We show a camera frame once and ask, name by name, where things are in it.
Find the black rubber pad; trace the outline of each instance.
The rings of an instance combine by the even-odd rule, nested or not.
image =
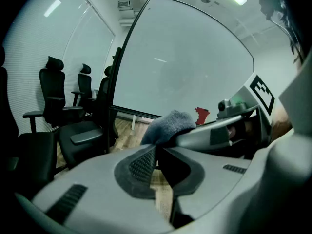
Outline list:
[[[232,172],[240,173],[240,174],[244,174],[247,170],[245,168],[233,166],[233,165],[229,165],[229,164],[225,165],[223,168],[226,170],[230,170]]]
[[[63,224],[66,218],[75,208],[87,187],[83,185],[72,185],[71,188],[47,211],[47,216],[59,224]]]

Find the wire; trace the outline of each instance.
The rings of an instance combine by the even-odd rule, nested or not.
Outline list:
[[[300,61],[301,61],[301,63],[302,63],[302,62],[303,62],[303,59],[302,59],[302,56],[301,56],[301,54],[300,54],[300,51],[299,51],[297,45],[295,44],[295,42],[293,41],[293,39],[292,39],[291,35],[289,34],[288,30],[285,29],[282,25],[280,25],[280,24],[278,24],[277,22],[273,21],[272,19],[270,19],[270,21],[271,21],[272,23],[274,23],[277,27],[279,27],[279,28],[281,29],[281,31],[283,31],[283,32],[289,37],[289,39],[290,39],[290,41],[292,42],[292,44],[294,45],[294,47],[295,47],[295,49],[296,49],[296,51],[297,51],[297,53],[298,53],[298,56],[299,56],[299,58],[300,58]]]

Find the wooden floor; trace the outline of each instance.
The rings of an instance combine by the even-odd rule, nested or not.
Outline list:
[[[134,130],[131,130],[131,125],[132,122],[129,120],[120,118],[115,120],[115,126],[118,131],[119,138],[116,140],[115,145],[111,147],[110,153],[126,152],[127,149],[141,144],[142,138],[149,125],[142,122],[136,122]],[[57,147],[57,167],[59,167],[66,164],[66,162],[61,153],[59,144]],[[65,174],[67,171],[68,169],[65,169],[64,171],[58,173],[55,175],[55,179]],[[154,170],[151,180],[151,188],[155,190],[156,194],[155,207],[165,219],[169,220],[173,201],[173,191],[160,170]]]

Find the metal frame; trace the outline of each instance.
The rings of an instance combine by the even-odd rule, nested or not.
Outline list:
[[[119,107],[119,106],[114,106],[113,105],[113,99],[114,99],[114,94],[115,94],[115,85],[116,85],[116,81],[117,81],[117,76],[118,76],[118,73],[119,73],[119,68],[120,68],[120,64],[121,64],[121,60],[122,60],[122,57],[123,57],[123,54],[124,54],[124,51],[127,47],[127,43],[129,41],[129,38],[131,36],[131,33],[134,29],[134,27],[136,26],[136,23],[138,21],[138,19],[140,18],[141,14],[143,13],[145,7],[147,6],[147,4],[149,3],[150,0],[147,0],[144,4],[144,6],[142,7],[142,9],[140,10],[139,14],[137,15],[136,19],[134,20],[130,30],[129,30],[129,33],[125,39],[125,42],[122,46],[122,49],[121,49],[121,52],[120,54],[117,56],[116,55],[116,64],[115,64],[115,67],[114,67],[114,71],[113,73],[111,74],[112,76],[112,83],[110,85],[112,86],[109,86],[108,88],[108,94],[109,94],[109,99],[108,99],[108,104],[109,104],[109,108],[110,109],[113,109],[113,110],[116,110],[116,111],[120,111],[120,112],[123,112],[123,113],[127,113],[127,114],[131,114],[131,115],[136,115],[136,116],[141,116],[141,117],[146,117],[146,118],[151,118],[151,119],[155,119],[155,118],[158,118],[158,117],[162,117],[162,116],[158,116],[158,115],[152,115],[152,114],[149,114],[149,113],[145,113],[145,112],[141,112],[141,111],[136,111],[136,110],[132,110],[132,109],[128,109],[128,108],[123,108],[123,107]],[[226,27],[224,24],[222,24],[220,21],[218,21],[216,18],[212,17],[211,15],[207,14],[206,12],[192,6],[192,5],[189,5],[187,3],[184,3],[184,2],[181,2],[181,1],[177,1],[177,0],[171,0],[171,1],[175,1],[175,2],[179,2],[179,3],[182,3],[184,5],[187,5],[189,7],[192,7],[202,13],[204,13],[205,15],[211,17],[212,19],[216,20],[218,23],[220,23],[223,27],[225,27],[233,36],[235,36],[239,42],[246,48],[246,46],[241,42],[241,40],[231,31],[229,30],[228,27]],[[250,51],[246,48],[246,50],[248,51],[248,53],[251,55],[251,57],[253,58],[253,72],[254,72],[254,57],[252,56],[252,54],[250,53]]]

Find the white leg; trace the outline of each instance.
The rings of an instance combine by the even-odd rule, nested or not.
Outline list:
[[[131,130],[134,130],[134,129],[135,129],[135,124],[136,124],[136,116],[133,115]]]

